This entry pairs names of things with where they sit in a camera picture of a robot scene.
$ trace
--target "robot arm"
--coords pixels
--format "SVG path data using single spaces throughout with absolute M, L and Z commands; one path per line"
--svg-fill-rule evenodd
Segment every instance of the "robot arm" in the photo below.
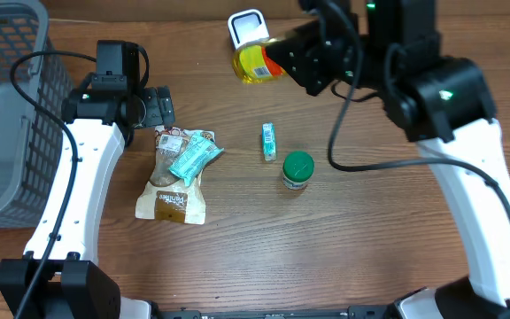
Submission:
M 455 139 L 417 144 L 425 158 L 462 160 L 488 172 L 510 204 L 510 178 L 498 121 L 474 121 L 454 130 Z M 466 249 L 475 294 L 500 306 L 510 300 L 510 222 L 497 194 L 482 178 L 461 167 L 430 166 L 444 193 Z
M 359 45 L 344 31 L 348 28 L 344 20 L 357 29 L 357 17 L 350 14 L 349 5 L 337 0 L 301 0 L 301 4 L 309 12 L 318 12 L 320 21 L 299 27 L 285 40 L 267 46 L 269 58 L 313 96 L 334 79 L 378 90 L 388 117 L 406 132 L 410 142 L 417 143 L 423 158 L 460 160 L 479 167 L 500 185 L 510 204 L 510 178 L 491 94 L 481 70 L 471 61 L 440 56 L 435 0 L 368 0 L 369 35 L 361 36 Z M 332 4 L 338 12 L 328 10 Z M 339 19 L 339 12 L 345 15 L 343 19 Z M 59 288 L 57 283 L 41 284 L 29 302 L 29 317 L 68 312 L 73 317 L 113 314 L 148 319 L 156 313 L 149 303 L 121 298 L 119 287 L 96 266 L 97 230 L 112 170 L 123 145 L 130 141 L 132 129 L 173 114 L 167 111 L 169 105 L 160 101 L 160 93 L 140 85 L 134 45 L 106 42 L 102 43 L 104 47 L 122 50 L 103 57 L 116 57 L 123 67 L 98 65 L 99 75 L 92 79 L 92 88 L 97 89 L 75 89 L 63 104 L 63 118 L 76 141 L 80 139 L 80 171 L 60 239 L 44 272 L 47 281 L 61 272 L 62 282 Z M 359 59 L 363 57 L 363 75 L 354 79 L 356 51 L 361 50 L 365 52 Z M 104 89 L 107 82 L 114 82 L 116 88 Z M 152 97 L 153 104 L 146 95 Z M 32 279 L 64 195 L 72 156 L 68 147 L 65 142 L 49 204 L 27 244 L 24 259 L 2 261 L 0 265 L 0 290 L 13 312 Z M 430 168 L 466 247 L 469 281 L 421 290 L 388 307 L 349 307 L 346 313 L 332 317 L 510 317 L 510 220 L 504 207 L 482 178 L 469 170 L 445 165 Z M 198 315 L 180 312 L 164 313 L 162 317 L 198 319 Z M 202 315 L 212 319 L 261 316 L 269 314 Z M 314 318 L 299 313 L 289 317 Z
M 417 143 L 423 158 L 460 160 L 482 169 L 499 184 L 510 204 L 510 178 L 496 107 L 482 71 L 473 62 L 441 56 L 435 0 L 368 0 L 369 33 L 362 36 L 354 34 L 359 24 L 348 2 L 300 3 L 305 11 L 318 15 L 318 20 L 269 44 L 270 59 L 312 96 L 335 79 L 375 89 L 389 119 L 405 131 L 410 142 Z M 461 302 L 480 314 L 487 311 L 483 304 L 499 307 L 489 313 L 510 308 L 510 221 L 498 194 L 465 168 L 430 168 L 466 247 L 469 284 L 462 283 L 466 296 L 452 302 L 456 306 L 452 311 L 448 310 L 450 302 L 439 300 L 449 300 L 449 292 L 461 292 L 443 287 L 431 295 L 419 292 L 401 300 L 397 308 L 406 305 L 408 312 L 400 311 L 400 315 L 417 318 L 433 313 L 435 318 L 461 318 L 454 312 L 463 311 L 457 307 Z M 461 315 L 469 317 L 466 312 Z

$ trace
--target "teal packet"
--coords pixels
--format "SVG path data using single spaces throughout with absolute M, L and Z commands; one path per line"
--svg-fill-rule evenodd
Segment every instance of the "teal packet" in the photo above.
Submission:
M 263 124 L 263 133 L 261 139 L 263 141 L 263 155 L 265 156 L 265 160 L 276 160 L 276 139 L 274 137 L 273 123 Z
M 186 150 L 176 159 L 168 170 L 176 177 L 184 180 L 186 187 L 189 187 L 206 164 L 221 152 L 223 152 L 223 149 L 218 148 L 214 142 L 204 138 L 197 132 L 190 139 Z

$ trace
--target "snack bag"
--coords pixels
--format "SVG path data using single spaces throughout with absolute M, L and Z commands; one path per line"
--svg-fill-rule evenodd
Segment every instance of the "snack bag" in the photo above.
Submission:
M 184 184 L 188 187 L 206 164 L 215 159 L 222 151 L 223 149 L 219 149 L 213 141 L 196 133 L 192 136 L 186 151 L 168 170 L 183 179 Z
M 211 131 L 165 129 L 163 126 L 155 128 L 157 163 L 143 194 L 137 200 L 136 218 L 204 224 L 205 201 L 200 190 L 202 172 L 187 186 L 182 179 L 168 170 L 189 147 L 190 139 L 196 133 L 205 139 L 212 141 L 214 139 L 214 133 Z

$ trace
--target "green jar lid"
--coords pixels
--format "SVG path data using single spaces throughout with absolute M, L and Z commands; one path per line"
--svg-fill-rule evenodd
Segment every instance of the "green jar lid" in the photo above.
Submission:
M 314 159 L 307 152 L 292 152 L 284 160 L 282 171 L 292 182 L 306 182 L 314 173 Z

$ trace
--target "wood grain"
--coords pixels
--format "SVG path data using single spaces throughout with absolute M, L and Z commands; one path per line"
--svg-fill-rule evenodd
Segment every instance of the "wood grain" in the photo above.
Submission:
M 55 19 L 89 21 L 192 21 L 228 19 L 236 12 L 259 9 L 266 19 L 302 18 L 298 0 L 42 0 Z M 352 0 L 365 14 L 365 0 Z M 441 15 L 510 14 L 510 0 L 439 0 Z
M 304 20 L 269 21 L 278 34 Z M 510 167 L 510 16 L 440 19 L 446 54 L 483 68 L 499 108 Z M 178 125 L 216 132 L 225 154 L 205 170 L 203 226 L 134 218 L 154 166 L 153 133 L 139 131 L 112 177 L 99 239 L 100 267 L 130 298 L 163 309 L 202 311 L 340 308 L 387 303 L 468 272 L 462 244 L 426 167 L 343 174 L 326 160 L 341 100 L 308 97 L 291 79 L 243 85 L 229 64 L 224 22 L 52 24 L 56 48 L 95 55 L 96 40 L 143 45 L 150 85 L 171 88 Z M 76 81 L 92 65 L 64 58 Z M 279 160 L 264 164 L 260 126 L 276 126 Z M 305 150 L 316 161 L 300 193 L 281 184 L 282 160 Z M 336 160 L 415 157 L 378 100 L 354 105 Z M 0 259 L 20 257 L 32 229 L 0 230 Z M 0 318 L 9 318 L 0 295 Z

